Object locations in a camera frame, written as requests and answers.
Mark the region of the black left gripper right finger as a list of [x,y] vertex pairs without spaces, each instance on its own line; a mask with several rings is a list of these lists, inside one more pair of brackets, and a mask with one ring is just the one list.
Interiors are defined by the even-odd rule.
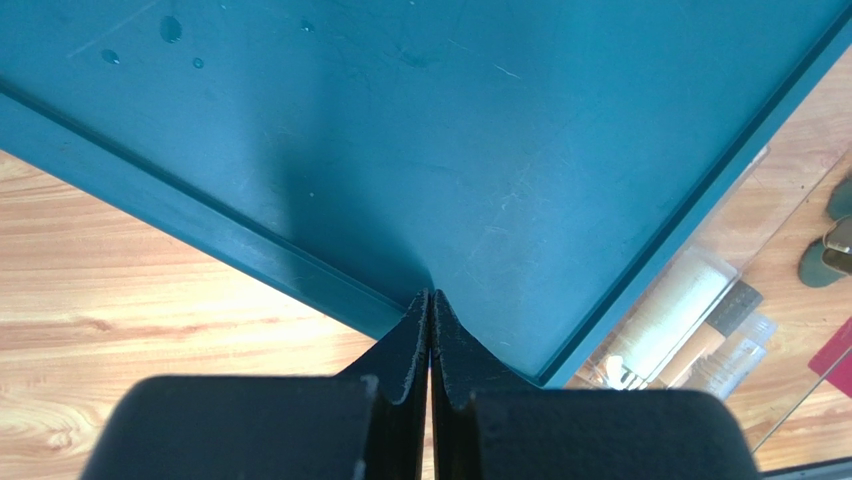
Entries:
[[755,479],[741,430],[691,390],[548,390],[521,378],[460,323],[431,313],[440,479]]

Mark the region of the clear drawer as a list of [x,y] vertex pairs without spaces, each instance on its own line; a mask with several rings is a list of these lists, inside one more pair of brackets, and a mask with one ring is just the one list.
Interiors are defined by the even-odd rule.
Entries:
[[830,227],[828,200],[850,171],[851,58],[844,55],[697,234],[762,295],[759,311],[777,325],[765,358],[726,400],[766,469],[851,452],[851,401],[809,367],[850,318],[851,282],[810,288],[798,276],[801,255]]

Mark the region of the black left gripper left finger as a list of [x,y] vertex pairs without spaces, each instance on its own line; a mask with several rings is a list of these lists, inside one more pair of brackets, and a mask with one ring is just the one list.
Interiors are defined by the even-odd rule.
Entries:
[[145,379],[121,399],[86,479],[417,479],[429,295],[333,376]]

